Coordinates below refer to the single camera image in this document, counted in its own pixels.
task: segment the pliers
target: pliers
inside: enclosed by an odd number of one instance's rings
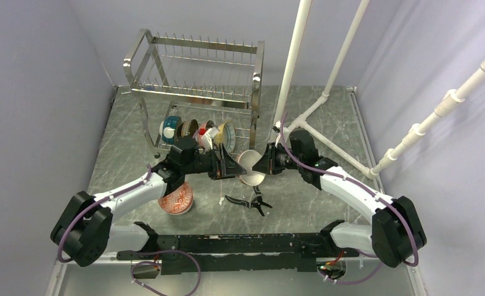
[[[246,207],[246,208],[256,208],[259,211],[260,215],[265,216],[264,212],[262,211],[261,206],[265,206],[265,207],[268,207],[268,208],[273,208],[273,207],[270,204],[265,203],[262,200],[262,192],[260,192],[258,186],[253,187],[253,190],[255,191],[256,197],[253,198],[251,200],[251,202],[248,202],[248,201],[242,200],[242,199],[234,199],[233,197],[228,196],[228,195],[225,195],[224,197],[230,203],[233,203],[233,204],[236,204],[236,205],[241,205],[241,206]]]

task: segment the orange patterned bowl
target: orange patterned bowl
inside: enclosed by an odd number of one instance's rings
[[[158,199],[159,206],[168,214],[186,214],[193,204],[193,190],[184,182],[177,190]]]

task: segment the white wall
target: white wall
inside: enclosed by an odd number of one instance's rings
[[[336,85],[358,84],[401,0],[371,0]],[[264,79],[282,81],[299,0],[70,0],[113,83],[126,85],[122,60],[141,28],[187,38],[264,40]],[[325,85],[360,0],[313,0],[294,84]]]
[[[484,58],[485,0],[405,0],[358,85],[375,158]],[[430,295],[485,295],[485,84],[381,177],[416,204]]]
[[[113,87],[68,1],[0,1],[0,295],[44,295]]]

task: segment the stainless steel rack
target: stainless steel rack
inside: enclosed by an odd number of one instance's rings
[[[146,52],[134,74],[133,60],[141,47]],[[212,41],[201,36],[198,40],[184,35],[178,38],[175,34],[153,36],[150,30],[141,29],[124,58],[123,68],[131,92],[139,100],[144,136],[156,157],[169,150],[169,145],[161,142],[160,135],[153,142],[145,98],[169,101],[166,117],[182,108],[222,112],[223,119],[224,112],[247,115],[247,126],[241,124],[235,130],[238,138],[248,139],[246,149],[253,149],[263,60],[264,41],[254,46],[253,43],[237,44],[235,40],[233,43],[217,38]]]

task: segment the gray marble tabletop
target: gray marble tabletop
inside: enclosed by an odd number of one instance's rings
[[[304,112],[320,96],[323,88],[323,86],[292,87],[286,104],[286,110],[289,113],[287,122],[291,122],[295,116]],[[115,98],[89,185],[91,194],[107,191],[132,181],[145,173],[147,163],[157,162],[142,134],[141,116],[136,98],[131,94],[121,94],[127,91],[120,88]],[[271,134],[278,91],[278,86],[263,87],[261,116],[256,138],[256,150],[261,154]],[[155,139],[168,103],[160,101],[146,103],[152,137]],[[190,108],[186,104],[177,106],[171,112],[183,119],[195,118],[199,122],[211,119],[217,124],[230,118],[236,125],[248,126],[250,119],[247,114],[235,113],[233,109],[206,110]],[[329,100],[307,121],[347,153],[367,165],[367,154],[362,145],[358,119],[353,112],[345,88],[333,88]],[[237,149],[247,149],[247,142],[244,141],[247,140],[237,138]],[[322,155],[335,160],[348,173],[374,187],[371,180],[361,175],[341,157],[319,141],[315,140],[315,142]],[[206,174],[201,174],[188,175],[186,181],[194,192],[194,203],[188,213],[179,216],[169,215],[154,200],[125,215],[116,224],[127,225],[135,221],[143,221],[159,234],[257,234],[318,232],[337,219],[344,219],[350,223],[367,223],[349,205],[305,183],[295,171],[266,176],[259,186],[264,201],[273,206],[273,208],[264,208],[265,217],[262,217],[256,209],[244,208],[226,200],[220,202],[221,196],[224,195],[248,201],[253,198],[252,187],[243,185],[237,179],[211,181]]]

